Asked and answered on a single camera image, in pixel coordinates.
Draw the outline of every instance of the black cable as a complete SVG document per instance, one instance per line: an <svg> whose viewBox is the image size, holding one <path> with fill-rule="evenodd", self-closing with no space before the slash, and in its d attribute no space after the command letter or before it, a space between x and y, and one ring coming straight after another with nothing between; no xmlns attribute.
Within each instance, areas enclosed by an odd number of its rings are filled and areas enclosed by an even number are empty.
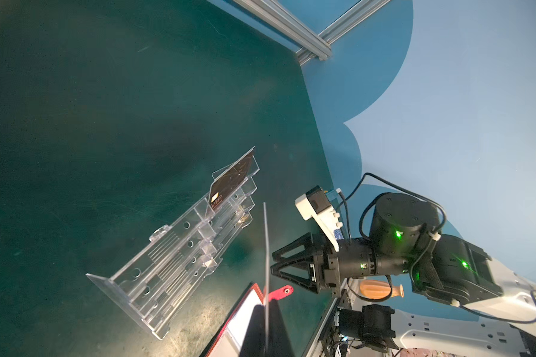
<svg viewBox="0 0 536 357"><path fill-rule="evenodd" d="M334 354L334 350L335 350L336 348L339 348L341 345L347 345L348 348L351 347L351 345L348 343L348 342L350 342L350 341L351 341L351 343L353 343L353 341L361 341L361 340L360 340L360 339L357 339L357 338L354 338L354 339L351 339L351 340L345 340L345 341L340 340L340 341L337 341L337 342L335 342L335 343L331 346L331 348L330 348L330 353L331 353L332 355L335 355L335 354Z"/></svg>
<svg viewBox="0 0 536 357"><path fill-rule="evenodd" d="M372 343L376 345L381 345L383 349L387 349L387 344L385 343L385 341L383 341L383 339L380 336L374 333L371 333L371 332L364 333L363 335L360 335L359 337L362 338L363 336L366 336L366 335L371 336L372 339L362 339L361 342L363 343L359 345L356 349L364 348L365 346L372 344Z"/></svg>
<svg viewBox="0 0 536 357"><path fill-rule="evenodd" d="M375 206L375 204L377 203L379 198L381 198L381 196L385 196L388 193L389 192L384 192L382 194L379 194L377 197L375 197L373 199L373 201L371 201L370 204L368 204L367 207L365 207L363 213L361 214L361 217L359 218L359 234L361 234L361 237L363 237L364 239L369 240L369 237L366 236L365 233L364 233L364 218L365 218L365 215L367 214L367 212L370 209L372 209L373 206Z"/></svg>
<svg viewBox="0 0 536 357"><path fill-rule="evenodd" d="M415 269L415 265L421 260L421 258L423 258L423 255L425 255L425 253L427 253L427 251L431 247L431 243L433 243L433 242L434 242L433 239L429 239L429 243L427 243L427 246L425 247L425 249L423 249L421 254L419 254L419 257L417 259L415 259L413 264L411 264L411 268L409 268L409 277L411 278L411 285L412 286L416 285L415 278L413 277L413 269Z"/></svg>
<svg viewBox="0 0 536 357"><path fill-rule="evenodd" d="M534 291L530 291L530 296L532 297L532 301L534 302L534 305L536 305L536 296L534 296ZM485 315L485 314L481 314L480 312L476 312L476 311L473 311L469 308L466 308L464 307L463 305L461 305L461 309L463 310L466 310L468 312L471 312L472 314L474 315L478 315L480 317L483 317L483 318L487 318L487 319L491 319L491 320L498 320L498 321L504 321L504 322L507 322L507 323L523 323L523 324L529 324L529 323L534 323L536 322L536 318L530 320L530 321L518 321L518 320L510 320L510 319L503 319L503 318L497 318L497 317L494 317L494 316L491 316L491 315Z"/></svg>
<svg viewBox="0 0 536 357"><path fill-rule="evenodd" d="M387 294L385 297L382 297L380 299L370 299L370 298L361 296L358 293L356 293L355 291L353 291L353 289L349 285L349 280L351 278L348 278L348 288L351 290L351 292L355 296L357 296L358 298L360 298L363 301L370 302L370 303L380 303L380 302L383 302L383 301L387 301L391 297L391 294L393 293L393 282L391 282L391 275L385 275L385 277L387 278L387 282L389 283L389 294Z"/></svg>
<svg viewBox="0 0 536 357"><path fill-rule="evenodd" d="M345 221L346 221L346 223L348 225L349 245L351 245L351 230L349 228L348 200L345 199L345 196L343 195L342 191L338 192L338 194L341 197L341 200L343 201L343 204L345 205Z"/></svg>
<svg viewBox="0 0 536 357"><path fill-rule="evenodd" d="M441 211L441 214L442 214L442 216L443 216L443 219L441 220L441 223L439 223L439 225L437 225L431 232L433 232L433 233L439 232L439 230L445 225L445 223L446 223L446 212L445 212L445 210L443 209L443 207L442 207L440 204L436 203L435 201L433 201L433 200L431 200L431 199L429 199L429 198L427 198L427 197L421 196L421 195L416 194L416 193L414 193L414 192L412 192L412 191L409 191L409 190L407 190L407 189L404 189L403 187L400 187L400 186L398 186L398 185L396 185L396 184L394 184L394 183L391 183L391 182L387 181L386 179L383 179L383 178L381 178L381 177L379 177L379 176L377 176L377 175L374 175L374 174L372 174L372 173L364 173L364 175L361 177L361 180L359 180L359 182L357 183L356 188L353 189L353 191L351 192L351 194L349 194L349 196L346 198L346 201L347 201L348 199L350 199L351 196L353 196L353 195L356 193L357 189L359 189L359 187L360 187L361 184L363 183L365 177L368 176L368 175L371 176L371 177L373 177L373 178L375 178L375 179L378 179L379 181L381 181L381 182L383 182L383 183L385 183L385 184L387 184L387 185L389 185L389 186L391 186L391 187L393 187L394 189L397 189L397 190L400 190L400 191L402 191L402 192L405 192L405 193L408 194L408 195L415 196L415 197L417 197L418 199L421 199L421 200L423 200L423 201L427 201L427 202L429 202L430 204L434 205L436 208L438 208L438 209Z"/></svg>

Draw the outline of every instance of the light blue wall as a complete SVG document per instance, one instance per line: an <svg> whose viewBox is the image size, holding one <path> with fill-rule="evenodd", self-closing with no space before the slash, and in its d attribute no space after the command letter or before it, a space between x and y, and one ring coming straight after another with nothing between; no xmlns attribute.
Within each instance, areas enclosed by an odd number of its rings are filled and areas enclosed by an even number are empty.
<svg viewBox="0 0 536 357"><path fill-rule="evenodd" d="M303 73L334 184L371 171L427 195L536 281L536 0L392 0L333 51Z"/></svg>

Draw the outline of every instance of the red leather tab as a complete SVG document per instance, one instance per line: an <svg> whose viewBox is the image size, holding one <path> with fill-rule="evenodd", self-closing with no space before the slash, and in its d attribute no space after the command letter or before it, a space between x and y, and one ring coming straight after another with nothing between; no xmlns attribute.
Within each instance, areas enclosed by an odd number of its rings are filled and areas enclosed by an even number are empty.
<svg viewBox="0 0 536 357"><path fill-rule="evenodd" d="M274 290L270 294L268 294L268 301L270 300L280 300L285 298L288 295L291 295L294 292L294 288L292 288L292 285L286 285L281 287L278 290Z"/></svg>

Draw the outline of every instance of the orange wooden handle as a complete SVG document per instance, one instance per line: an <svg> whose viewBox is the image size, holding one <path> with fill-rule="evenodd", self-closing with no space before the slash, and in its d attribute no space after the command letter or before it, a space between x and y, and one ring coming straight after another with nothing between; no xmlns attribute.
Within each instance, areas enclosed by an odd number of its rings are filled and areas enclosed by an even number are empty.
<svg viewBox="0 0 536 357"><path fill-rule="evenodd" d="M389 294L389 283L378 280L364 279L359 284L361 294L368 299L381 299ZM404 297L403 285L393 286L391 297Z"/></svg>

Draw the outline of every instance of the clear acrylic card holder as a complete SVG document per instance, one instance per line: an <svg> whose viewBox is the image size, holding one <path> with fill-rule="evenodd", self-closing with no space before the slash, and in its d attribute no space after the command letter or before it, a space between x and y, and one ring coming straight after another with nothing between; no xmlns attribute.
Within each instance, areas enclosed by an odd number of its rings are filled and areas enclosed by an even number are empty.
<svg viewBox="0 0 536 357"><path fill-rule="evenodd" d="M234 237L252 221L251 195L256 191L252 176L259 170L253 150L213 173L217 182L243 159L250 161L244 180L220 205L213 209L207 193L171 225L157 229L149 245L112 277L86 274L143 330L160 340L203 279L214 273Z"/></svg>

